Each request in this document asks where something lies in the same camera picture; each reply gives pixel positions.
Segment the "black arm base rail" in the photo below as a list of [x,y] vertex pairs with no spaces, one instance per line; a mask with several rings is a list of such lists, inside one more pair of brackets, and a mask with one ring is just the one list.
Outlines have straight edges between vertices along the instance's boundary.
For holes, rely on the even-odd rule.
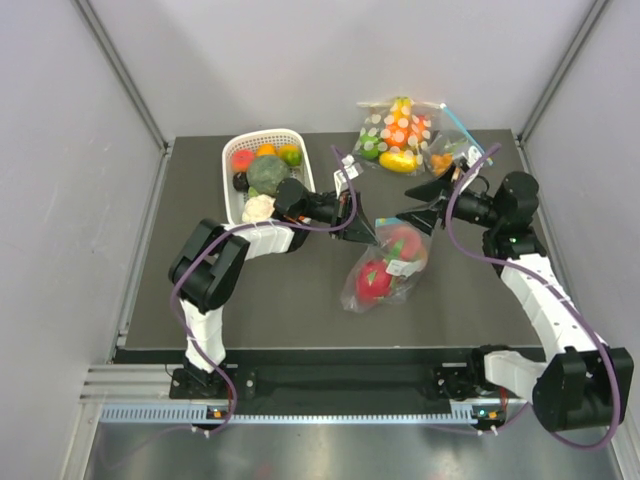
[[443,413],[497,402],[473,385],[468,348],[235,349],[221,373],[172,374],[172,400],[220,401],[247,414]]

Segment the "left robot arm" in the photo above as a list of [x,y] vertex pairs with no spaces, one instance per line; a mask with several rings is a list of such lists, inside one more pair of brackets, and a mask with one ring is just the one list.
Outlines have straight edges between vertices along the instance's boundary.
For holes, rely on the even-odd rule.
[[236,226],[201,221],[169,270],[174,285],[171,303],[180,307],[179,318],[186,327],[185,367],[205,396],[216,396],[226,387],[227,374],[219,366],[226,356],[222,313],[247,260],[294,252],[312,231],[349,242],[377,243],[360,194],[352,188],[316,193],[289,178],[280,182],[268,204],[268,216],[261,221]]

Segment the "orange fake peach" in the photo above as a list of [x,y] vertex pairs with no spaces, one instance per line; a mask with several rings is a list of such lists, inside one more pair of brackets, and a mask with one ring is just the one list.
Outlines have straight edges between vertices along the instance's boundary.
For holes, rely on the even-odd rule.
[[425,267],[426,264],[428,263],[428,259],[429,259],[428,249],[424,245],[422,245],[418,251],[417,260],[420,262],[420,265],[422,267]]

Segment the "red fake dragon fruit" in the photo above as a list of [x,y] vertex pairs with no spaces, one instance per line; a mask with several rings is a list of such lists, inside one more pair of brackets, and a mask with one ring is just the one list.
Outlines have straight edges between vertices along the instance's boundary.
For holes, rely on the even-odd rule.
[[355,283],[360,302],[375,303],[391,294],[393,276],[386,268],[384,260],[370,260],[360,268]]

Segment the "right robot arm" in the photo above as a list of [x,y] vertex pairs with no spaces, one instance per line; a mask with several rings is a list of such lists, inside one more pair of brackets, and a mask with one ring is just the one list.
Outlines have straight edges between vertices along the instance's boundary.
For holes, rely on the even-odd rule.
[[535,362],[510,347],[474,350],[469,388],[487,396],[504,387],[526,400],[549,432],[617,427],[624,419],[634,361],[591,331],[558,283],[532,222],[539,185],[521,171],[508,173],[494,195],[465,190],[450,176],[406,190],[423,207],[400,219],[431,232],[459,219],[483,227],[480,260],[490,263],[536,332],[545,359]]

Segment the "clear blue zip bag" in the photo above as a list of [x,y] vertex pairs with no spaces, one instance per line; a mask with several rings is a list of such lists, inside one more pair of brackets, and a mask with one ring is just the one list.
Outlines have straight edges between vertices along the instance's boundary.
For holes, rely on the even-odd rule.
[[351,269],[340,296],[344,310],[364,313],[378,305],[401,304],[421,279],[430,257],[433,229],[398,217],[374,222],[376,243]]

